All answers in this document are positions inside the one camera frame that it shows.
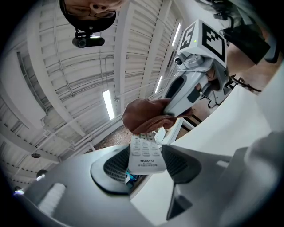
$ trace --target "camera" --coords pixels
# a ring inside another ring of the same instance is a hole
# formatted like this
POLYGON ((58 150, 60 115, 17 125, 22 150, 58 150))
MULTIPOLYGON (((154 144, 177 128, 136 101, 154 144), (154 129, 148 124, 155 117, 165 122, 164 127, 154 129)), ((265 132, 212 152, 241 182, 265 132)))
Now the camera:
POLYGON ((76 31, 72 43, 78 48, 97 47, 102 46, 105 43, 105 39, 100 36, 93 36, 92 33, 76 31))

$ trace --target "white remote control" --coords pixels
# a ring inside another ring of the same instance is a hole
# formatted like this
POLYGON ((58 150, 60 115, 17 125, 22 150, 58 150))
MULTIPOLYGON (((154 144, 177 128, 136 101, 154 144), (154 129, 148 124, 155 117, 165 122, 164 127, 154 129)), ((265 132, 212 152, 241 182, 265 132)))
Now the white remote control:
POLYGON ((164 172, 166 164, 154 140, 154 134, 132 135, 128 171, 134 175, 164 172))

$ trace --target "gray plastic surface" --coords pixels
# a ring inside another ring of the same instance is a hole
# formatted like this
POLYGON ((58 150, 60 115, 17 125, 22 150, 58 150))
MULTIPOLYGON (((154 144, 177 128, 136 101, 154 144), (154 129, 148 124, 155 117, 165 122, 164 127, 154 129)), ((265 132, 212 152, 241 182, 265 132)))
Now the gray plastic surface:
MULTIPOLYGON (((26 208, 42 226, 152 226, 133 207, 128 195, 107 193, 91 177, 91 166, 96 160, 114 157, 125 148, 113 146, 57 165, 25 192, 22 199, 26 208), (54 215, 48 217, 37 205, 54 183, 64 184, 66 190, 54 215)), ((197 159, 201 171, 189 182, 174 185, 172 201, 180 211, 171 211, 172 202, 168 217, 176 216, 163 227, 224 227, 240 223, 267 201, 284 169, 284 133, 272 133, 249 149, 238 149, 232 158, 171 148, 183 157, 197 159), (217 164, 219 160, 230 163, 227 168, 222 167, 217 164)))
POLYGON ((97 159, 124 148, 118 145, 68 159, 30 186, 25 196, 38 205, 50 187, 58 182, 67 187, 53 215, 60 223, 74 227, 132 227, 133 223, 137 227, 152 226, 132 205, 128 195, 105 193, 91 177, 91 165, 97 159))

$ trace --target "white panel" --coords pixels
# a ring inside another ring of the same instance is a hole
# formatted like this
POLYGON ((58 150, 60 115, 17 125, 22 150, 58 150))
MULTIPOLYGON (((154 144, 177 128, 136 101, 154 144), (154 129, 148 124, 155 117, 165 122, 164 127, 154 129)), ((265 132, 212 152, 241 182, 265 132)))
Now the white panel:
POLYGON ((2 62, 0 69, 0 80, 2 82, 2 92, 6 92, 10 103, 2 97, 9 108, 24 124, 29 122, 28 128, 42 128, 40 120, 45 116, 45 112, 33 97, 21 71, 16 51, 10 51, 2 62))

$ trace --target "floor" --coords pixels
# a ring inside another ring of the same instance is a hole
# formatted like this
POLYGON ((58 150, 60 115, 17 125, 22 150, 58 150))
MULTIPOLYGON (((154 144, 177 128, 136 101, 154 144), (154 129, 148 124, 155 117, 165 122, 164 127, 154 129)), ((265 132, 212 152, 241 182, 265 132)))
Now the floor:
MULTIPOLYGON (((276 73, 282 60, 282 54, 279 55, 278 61, 275 64, 270 64, 265 60, 261 60, 259 64, 246 70, 243 73, 237 74, 235 78, 238 79, 239 77, 242 77, 245 80, 246 84, 249 84, 256 89, 263 90, 271 80, 273 75, 276 73)), ((208 100, 203 99, 193 106, 194 114, 201 120, 205 120, 211 113, 214 112, 214 110, 218 108, 216 106, 210 109, 207 107, 207 104, 208 100)))

